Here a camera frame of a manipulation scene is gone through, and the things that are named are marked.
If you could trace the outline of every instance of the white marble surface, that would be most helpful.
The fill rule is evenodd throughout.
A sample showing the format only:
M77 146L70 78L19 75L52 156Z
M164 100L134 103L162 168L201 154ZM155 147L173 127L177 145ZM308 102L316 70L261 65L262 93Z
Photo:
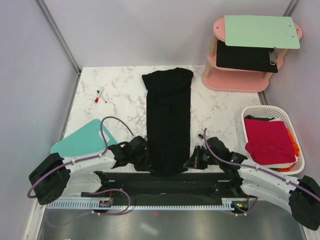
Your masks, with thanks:
M190 155L195 145L202 141L197 137L204 128L208 128L208 137L218 137L230 151L237 151L248 156L245 150L245 137L241 123L241 112L247 106L259 105L257 93L214 91L202 83L203 65L185 66L125 66L125 67L84 67L74 98L65 137L72 134L93 119L115 116L123 120L137 136L147 134L146 96L147 90L142 75L157 70L176 67L193 71L191 84L191 146ZM103 96L97 104L97 90L104 87ZM128 141L131 135L114 119L105 123L118 142ZM192 169L189 172L217 172L217 166L206 170ZM132 164L118 167L112 172L135 172Z

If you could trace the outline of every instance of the red marker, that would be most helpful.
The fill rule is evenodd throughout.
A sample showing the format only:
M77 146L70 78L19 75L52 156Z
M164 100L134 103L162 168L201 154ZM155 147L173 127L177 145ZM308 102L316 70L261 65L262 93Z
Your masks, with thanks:
M98 93L98 96L96 97L96 99L94 100L94 103L96 104L99 101L100 95L103 93L105 89L102 87L101 90Z

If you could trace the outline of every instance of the pink shelf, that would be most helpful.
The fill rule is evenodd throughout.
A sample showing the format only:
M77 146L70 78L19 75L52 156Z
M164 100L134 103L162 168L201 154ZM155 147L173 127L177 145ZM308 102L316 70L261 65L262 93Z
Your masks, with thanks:
M257 93L269 85L264 77L261 71L224 71L211 67L209 77L202 80L212 90Z
M242 70L242 69L234 69L234 68L226 68L226 67L217 66L217 48L215 48L213 56L207 55L206 57L212 67L219 69L219 70L222 70L222 71L255 72L255 71L251 71L251 70ZM278 70L283 66L283 64L284 64L283 58L276 60L276 66L277 66Z
M298 24L294 24L296 33L298 34L299 40L302 38L302 29ZM213 33L214 35L221 40L222 42L226 41L226 35L225 35L225 18L220 18L218 21L216 21L213 25Z

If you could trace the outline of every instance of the green board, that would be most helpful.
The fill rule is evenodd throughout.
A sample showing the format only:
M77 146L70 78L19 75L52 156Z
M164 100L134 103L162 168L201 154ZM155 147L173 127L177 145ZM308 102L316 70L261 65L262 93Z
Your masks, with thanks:
M235 47L299 49L294 21L289 16L224 16L225 44Z
M50 153L59 153L60 157L79 157L100 152L106 148L100 135L99 119L94 119L52 146ZM117 144L115 138L103 126L108 146Z

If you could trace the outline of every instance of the red cloth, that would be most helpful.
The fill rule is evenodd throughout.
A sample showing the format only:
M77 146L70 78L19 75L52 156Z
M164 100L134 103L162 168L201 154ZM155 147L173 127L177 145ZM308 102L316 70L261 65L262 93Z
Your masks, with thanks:
M284 122L245 119L244 125L248 137L245 149L256 163L273 165L296 161Z

